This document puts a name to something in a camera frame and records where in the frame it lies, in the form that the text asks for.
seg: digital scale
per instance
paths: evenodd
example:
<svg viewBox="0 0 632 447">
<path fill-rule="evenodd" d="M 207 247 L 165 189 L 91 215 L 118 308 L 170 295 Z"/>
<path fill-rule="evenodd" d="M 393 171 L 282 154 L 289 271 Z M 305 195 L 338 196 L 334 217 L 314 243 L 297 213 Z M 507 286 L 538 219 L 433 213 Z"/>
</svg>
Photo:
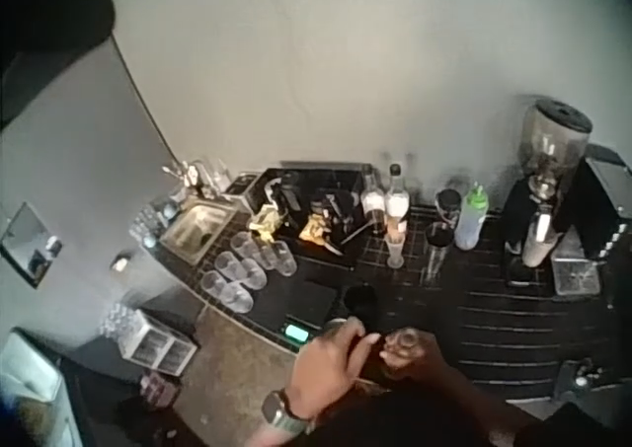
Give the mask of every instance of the digital scale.
<svg viewBox="0 0 632 447">
<path fill-rule="evenodd" d="M 331 319 L 338 292 L 331 287 L 304 281 L 295 288 L 287 305 L 285 321 L 280 329 L 287 341 L 303 345 L 318 335 Z"/>
</svg>

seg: watch strap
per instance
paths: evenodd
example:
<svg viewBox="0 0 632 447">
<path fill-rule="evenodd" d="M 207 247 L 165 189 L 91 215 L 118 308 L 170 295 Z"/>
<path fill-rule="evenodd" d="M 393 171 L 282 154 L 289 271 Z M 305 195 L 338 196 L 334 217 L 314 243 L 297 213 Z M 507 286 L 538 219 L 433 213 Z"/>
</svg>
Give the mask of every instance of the watch strap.
<svg viewBox="0 0 632 447">
<path fill-rule="evenodd" d="M 309 421 L 299 419 L 291 413 L 285 393 L 283 391 L 276 391 L 273 392 L 273 395 L 277 396 L 279 406 L 276 410 L 275 417 L 269 420 L 269 424 L 272 427 L 276 427 L 296 435 L 304 431 L 309 425 Z"/>
</svg>

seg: coffee grinder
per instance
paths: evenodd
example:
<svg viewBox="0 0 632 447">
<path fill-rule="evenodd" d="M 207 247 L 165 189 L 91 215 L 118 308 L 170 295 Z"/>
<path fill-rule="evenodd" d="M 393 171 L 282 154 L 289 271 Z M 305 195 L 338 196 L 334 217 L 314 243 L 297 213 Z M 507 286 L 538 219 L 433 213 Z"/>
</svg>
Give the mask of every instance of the coffee grinder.
<svg viewBox="0 0 632 447">
<path fill-rule="evenodd" d="M 527 285 L 533 269 L 522 263 L 522 250 L 533 224 L 533 237 L 544 242 L 552 231 L 556 207 L 570 187 L 584 156 L 593 124 L 582 112 L 541 99 L 524 117 L 518 157 L 524 177 L 517 181 L 503 209 L 504 272 L 508 285 Z"/>
</svg>

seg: faucet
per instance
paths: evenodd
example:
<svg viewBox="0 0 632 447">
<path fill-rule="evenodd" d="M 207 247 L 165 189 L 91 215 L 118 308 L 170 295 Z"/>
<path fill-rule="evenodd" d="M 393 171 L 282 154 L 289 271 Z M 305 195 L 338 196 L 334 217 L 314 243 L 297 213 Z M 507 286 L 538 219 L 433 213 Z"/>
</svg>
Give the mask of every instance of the faucet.
<svg viewBox="0 0 632 447">
<path fill-rule="evenodd" d="M 198 198 L 213 199 L 219 194 L 201 159 L 190 163 L 174 161 L 172 166 L 163 166 L 162 170 L 180 181 L 184 188 L 194 192 Z"/>
</svg>

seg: hand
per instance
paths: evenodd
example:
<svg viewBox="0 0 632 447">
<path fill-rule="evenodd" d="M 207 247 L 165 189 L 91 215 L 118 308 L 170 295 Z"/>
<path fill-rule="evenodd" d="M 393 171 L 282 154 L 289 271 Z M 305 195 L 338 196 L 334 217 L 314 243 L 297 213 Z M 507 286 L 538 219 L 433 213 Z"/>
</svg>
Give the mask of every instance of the hand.
<svg viewBox="0 0 632 447">
<path fill-rule="evenodd" d="M 418 344 L 403 352 L 397 343 L 401 331 L 390 334 L 384 341 L 384 348 L 379 356 L 396 375 L 396 378 L 413 378 L 417 381 L 439 381 L 448 372 L 436 338 L 428 332 L 413 329 L 418 337 Z"/>
<path fill-rule="evenodd" d="M 362 322 L 350 317 L 335 333 L 318 336 L 300 349 L 285 388 L 292 414 L 311 419 L 347 393 L 380 338 L 365 332 Z M 361 339 L 350 353 L 356 337 Z"/>
</svg>

